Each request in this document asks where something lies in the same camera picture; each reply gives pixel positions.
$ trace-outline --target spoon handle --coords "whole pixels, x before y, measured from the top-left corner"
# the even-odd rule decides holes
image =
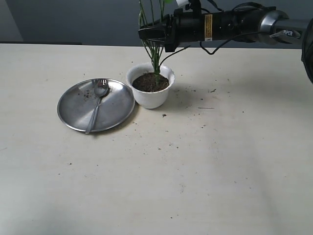
[[[96,103],[96,106],[94,107],[94,110],[92,112],[92,115],[91,115],[91,118],[90,118],[90,121],[89,121],[89,124],[87,126],[87,129],[86,129],[86,134],[88,135],[91,130],[93,129],[94,127],[94,124],[95,124],[95,121],[97,119],[97,115],[98,115],[98,110],[99,110],[99,104],[101,102],[101,97],[98,98],[97,100],[97,103]]]

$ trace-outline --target sticker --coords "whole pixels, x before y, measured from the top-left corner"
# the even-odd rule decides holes
[[[212,14],[205,15],[205,20],[204,20],[204,40],[205,41],[213,40],[212,24],[213,24],[213,15]]]

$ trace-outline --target white ceramic pot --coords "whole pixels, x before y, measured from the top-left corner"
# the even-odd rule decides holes
[[[174,72],[167,66],[161,65],[160,74],[169,81],[169,86],[159,92],[142,92],[133,87],[133,82],[145,73],[153,72],[151,63],[143,63],[132,67],[126,74],[126,83],[133,90],[134,98],[139,105],[146,109],[155,109],[161,106],[168,97],[168,92],[174,84]]]

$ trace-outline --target white table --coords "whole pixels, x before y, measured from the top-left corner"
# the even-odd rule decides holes
[[[300,57],[188,49],[166,62],[177,80],[163,106],[87,136],[61,123],[59,98],[95,77],[125,82],[144,49],[0,45],[0,234],[312,234]]]

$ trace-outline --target metal spoon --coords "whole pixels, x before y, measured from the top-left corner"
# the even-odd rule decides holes
[[[89,124],[87,126],[87,129],[85,132],[86,134],[89,134],[91,132],[91,130],[93,129],[93,127],[96,123],[101,99],[103,96],[105,96],[108,93],[108,91],[109,91],[108,82],[106,81],[106,79],[100,79],[94,88],[94,94],[98,97],[98,100],[97,100],[96,106],[92,112]]]

